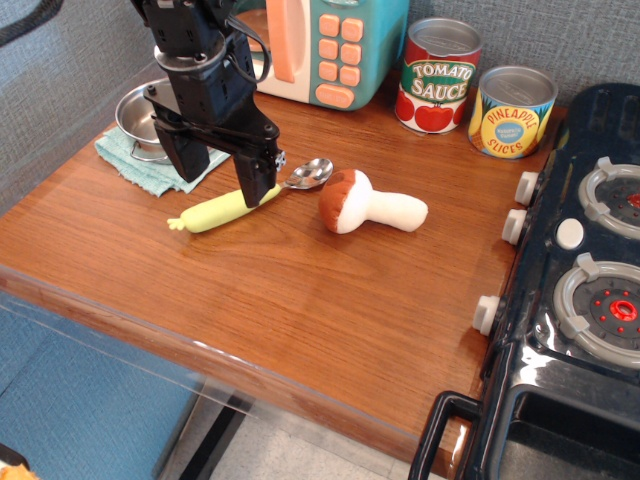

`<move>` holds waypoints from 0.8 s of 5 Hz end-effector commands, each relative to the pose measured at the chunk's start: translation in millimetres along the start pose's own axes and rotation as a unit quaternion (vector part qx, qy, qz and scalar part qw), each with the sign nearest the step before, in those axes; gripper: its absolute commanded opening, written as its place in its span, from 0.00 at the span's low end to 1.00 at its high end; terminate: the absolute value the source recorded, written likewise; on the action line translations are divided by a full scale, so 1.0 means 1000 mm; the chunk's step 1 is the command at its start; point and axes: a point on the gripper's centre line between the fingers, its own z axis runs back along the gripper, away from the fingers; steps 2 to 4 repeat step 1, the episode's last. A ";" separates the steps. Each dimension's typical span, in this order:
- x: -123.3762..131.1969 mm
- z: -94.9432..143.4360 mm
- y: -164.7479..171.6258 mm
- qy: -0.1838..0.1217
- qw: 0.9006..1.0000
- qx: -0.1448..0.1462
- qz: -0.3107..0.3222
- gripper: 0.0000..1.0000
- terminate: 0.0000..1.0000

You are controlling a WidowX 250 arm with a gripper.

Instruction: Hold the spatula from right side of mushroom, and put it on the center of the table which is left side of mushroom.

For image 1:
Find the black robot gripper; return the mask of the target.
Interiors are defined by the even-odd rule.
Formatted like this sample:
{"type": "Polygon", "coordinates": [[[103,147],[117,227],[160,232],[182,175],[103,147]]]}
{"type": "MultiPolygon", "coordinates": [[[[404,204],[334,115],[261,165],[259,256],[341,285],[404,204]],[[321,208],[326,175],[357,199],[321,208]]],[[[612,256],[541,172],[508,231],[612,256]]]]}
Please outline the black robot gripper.
{"type": "Polygon", "coordinates": [[[285,164],[278,127],[255,105],[257,78],[243,34],[215,34],[205,51],[179,55],[154,48],[169,85],[151,87],[154,127],[178,175],[194,182],[210,164],[210,147],[234,156],[248,208],[259,205],[285,164]]]}

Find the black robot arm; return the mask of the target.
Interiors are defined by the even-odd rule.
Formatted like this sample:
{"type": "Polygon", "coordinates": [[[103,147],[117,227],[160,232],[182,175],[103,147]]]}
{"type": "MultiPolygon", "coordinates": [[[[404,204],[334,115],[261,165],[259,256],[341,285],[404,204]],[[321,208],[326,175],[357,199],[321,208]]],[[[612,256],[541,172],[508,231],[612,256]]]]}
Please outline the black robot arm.
{"type": "Polygon", "coordinates": [[[249,42],[258,34],[233,15],[231,1],[137,1],[169,87],[147,93],[164,152],[187,182],[209,164],[210,149],[230,154],[247,207],[259,205],[285,162],[278,127],[254,102],[264,75],[249,42]]]}

